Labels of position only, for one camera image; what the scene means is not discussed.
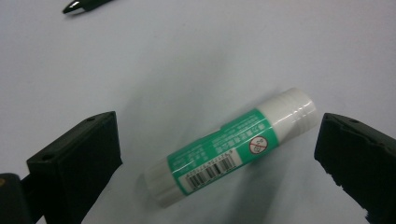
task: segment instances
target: glue stick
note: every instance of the glue stick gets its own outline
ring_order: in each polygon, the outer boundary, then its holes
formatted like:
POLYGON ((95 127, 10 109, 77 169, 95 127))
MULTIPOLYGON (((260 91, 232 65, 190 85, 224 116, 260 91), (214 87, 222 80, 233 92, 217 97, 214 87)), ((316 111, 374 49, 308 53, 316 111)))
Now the glue stick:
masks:
POLYGON ((148 168, 148 190, 161 206, 169 206, 317 123, 312 100, 290 89, 148 168))

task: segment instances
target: black pen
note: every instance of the black pen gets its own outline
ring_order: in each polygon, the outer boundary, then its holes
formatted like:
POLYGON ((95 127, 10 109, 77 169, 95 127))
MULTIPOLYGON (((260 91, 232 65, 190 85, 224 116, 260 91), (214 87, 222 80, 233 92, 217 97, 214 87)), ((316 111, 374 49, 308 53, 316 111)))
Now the black pen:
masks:
POLYGON ((74 0, 65 9, 64 14, 75 15, 81 12, 91 11, 111 0, 74 0))

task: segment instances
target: circular logo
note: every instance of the circular logo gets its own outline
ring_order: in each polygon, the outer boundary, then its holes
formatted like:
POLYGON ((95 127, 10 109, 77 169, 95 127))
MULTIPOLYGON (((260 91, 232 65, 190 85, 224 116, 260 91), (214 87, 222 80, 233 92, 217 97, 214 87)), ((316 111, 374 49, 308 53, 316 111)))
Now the circular logo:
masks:
POLYGON ((254 137, 251 139, 249 148, 250 152, 253 154, 259 154, 263 152, 268 146, 268 142, 265 138, 261 136, 254 137))

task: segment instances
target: pen tip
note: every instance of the pen tip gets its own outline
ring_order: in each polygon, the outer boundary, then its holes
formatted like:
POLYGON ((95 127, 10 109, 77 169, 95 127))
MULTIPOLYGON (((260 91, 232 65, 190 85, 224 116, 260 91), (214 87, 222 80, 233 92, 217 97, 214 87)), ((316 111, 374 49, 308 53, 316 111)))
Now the pen tip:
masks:
POLYGON ((75 15, 81 12, 85 12, 79 1, 73 1, 64 9, 65 15, 75 15))

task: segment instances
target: glue stick cap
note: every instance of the glue stick cap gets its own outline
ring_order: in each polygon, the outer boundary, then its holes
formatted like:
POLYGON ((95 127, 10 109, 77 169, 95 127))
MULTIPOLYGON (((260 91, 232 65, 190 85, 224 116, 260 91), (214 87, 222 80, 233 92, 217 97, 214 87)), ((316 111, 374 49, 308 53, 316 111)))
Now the glue stick cap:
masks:
POLYGON ((314 102, 297 88, 284 91, 257 108, 271 123, 279 144, 307 132, 319 122, 314 102))

